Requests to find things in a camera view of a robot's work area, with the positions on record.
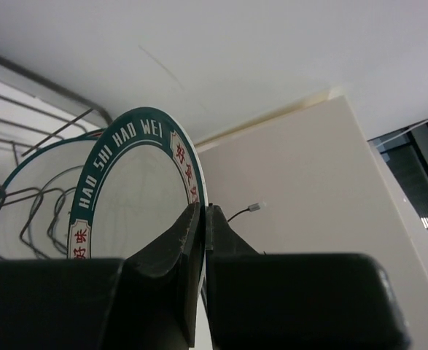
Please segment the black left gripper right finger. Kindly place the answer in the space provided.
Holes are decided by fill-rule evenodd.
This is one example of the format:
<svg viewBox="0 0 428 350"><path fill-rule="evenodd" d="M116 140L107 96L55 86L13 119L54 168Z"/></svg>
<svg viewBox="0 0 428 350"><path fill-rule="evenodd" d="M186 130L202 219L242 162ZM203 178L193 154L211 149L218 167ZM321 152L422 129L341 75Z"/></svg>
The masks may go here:
<svg viewBox="0 0 428 350"><path fill-rule="evenodd" d="M264 254L206 212L205 299L216 349L408 349L386 271L355 253Z"/></svg>

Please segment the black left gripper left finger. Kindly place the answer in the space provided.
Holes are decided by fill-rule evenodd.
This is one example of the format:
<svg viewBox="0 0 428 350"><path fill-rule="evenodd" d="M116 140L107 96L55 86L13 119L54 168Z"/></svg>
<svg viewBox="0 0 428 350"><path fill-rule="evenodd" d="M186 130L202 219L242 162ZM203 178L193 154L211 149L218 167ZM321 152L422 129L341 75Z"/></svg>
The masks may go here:
<svg viewBox="0 0 428 350"><path fill-rule="evenodd" d="M0 349L188 349L201 209L126 259L0 261Z"/></svg>

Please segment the green rimmed white plate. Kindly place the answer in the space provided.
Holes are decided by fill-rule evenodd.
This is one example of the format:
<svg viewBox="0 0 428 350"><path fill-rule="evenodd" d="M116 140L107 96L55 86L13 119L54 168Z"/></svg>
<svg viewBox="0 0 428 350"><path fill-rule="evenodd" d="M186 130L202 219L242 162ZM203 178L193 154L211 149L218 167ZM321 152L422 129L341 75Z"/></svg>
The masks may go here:
<svg viewBox="0 0 428 350"><path fill-rule="evenodd" d="M129 258L191 203L207 206L198 154L183 127L154 107L119 116L81 171L69 214L69 259Z"/></svg>

